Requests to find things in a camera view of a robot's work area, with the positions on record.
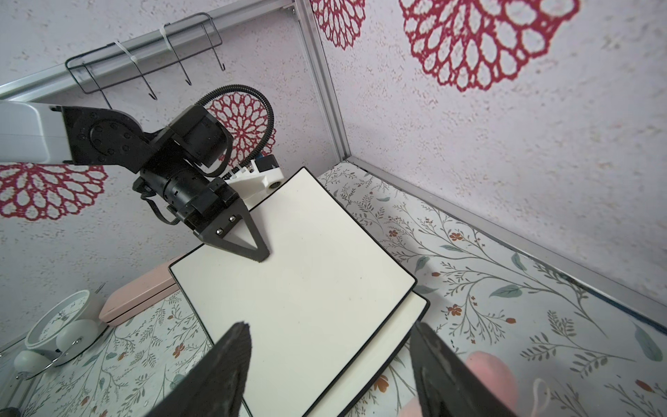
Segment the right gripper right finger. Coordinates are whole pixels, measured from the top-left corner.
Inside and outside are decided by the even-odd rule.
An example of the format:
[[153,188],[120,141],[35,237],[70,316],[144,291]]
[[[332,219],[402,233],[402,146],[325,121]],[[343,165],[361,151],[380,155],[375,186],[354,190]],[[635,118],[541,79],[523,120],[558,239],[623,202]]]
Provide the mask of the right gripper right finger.
[[410,357],[423,416],[514,416],[427,324],[410,331]]

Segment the white square plate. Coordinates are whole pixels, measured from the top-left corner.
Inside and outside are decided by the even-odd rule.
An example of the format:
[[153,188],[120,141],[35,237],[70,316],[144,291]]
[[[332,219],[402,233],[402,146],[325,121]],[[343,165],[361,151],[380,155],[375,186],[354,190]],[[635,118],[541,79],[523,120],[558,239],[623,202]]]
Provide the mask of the white square plate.
[[251,215],[269,258],[255,262],[203,245],[170,272],[207,336],[243,321],[253,345],[281,335],[329,335],[347,367],[410,293],[415,278],[354,220],[307,169]]
[[335,363],[342,348],[329,335],[281,335],[253,345],[241,416],[343,416],[379,379],[421,319],[429,301],[410,293],[347,367]]

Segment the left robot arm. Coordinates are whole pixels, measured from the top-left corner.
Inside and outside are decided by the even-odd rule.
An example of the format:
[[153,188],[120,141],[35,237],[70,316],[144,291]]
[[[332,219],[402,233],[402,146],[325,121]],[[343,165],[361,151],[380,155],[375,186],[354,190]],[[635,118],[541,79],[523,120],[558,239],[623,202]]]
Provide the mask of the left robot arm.
[[222,178],[231,133],[193,105],[155,133],[114,109],[1,102],[4,163],[120,166],[163,223],[191,229],[206,245],[256,262],[269,248],[241,196]]

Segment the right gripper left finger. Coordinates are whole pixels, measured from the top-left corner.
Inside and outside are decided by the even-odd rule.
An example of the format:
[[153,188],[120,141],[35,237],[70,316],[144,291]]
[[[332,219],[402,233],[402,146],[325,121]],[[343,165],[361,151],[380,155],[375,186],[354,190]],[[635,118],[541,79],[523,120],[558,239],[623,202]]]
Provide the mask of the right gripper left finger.
[[235,323],[175,388],[148,413],[162,416],[240,414],[252,353],[250,326]]

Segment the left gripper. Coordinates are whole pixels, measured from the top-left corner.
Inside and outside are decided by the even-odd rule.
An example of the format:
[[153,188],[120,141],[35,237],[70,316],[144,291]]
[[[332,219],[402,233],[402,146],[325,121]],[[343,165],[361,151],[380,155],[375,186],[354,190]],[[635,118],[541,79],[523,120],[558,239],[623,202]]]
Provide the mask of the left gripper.
[[245,202],[224,180],[186,180],[176,187],[177,214],[208,246],[255,262],[269,258],[269,248]]

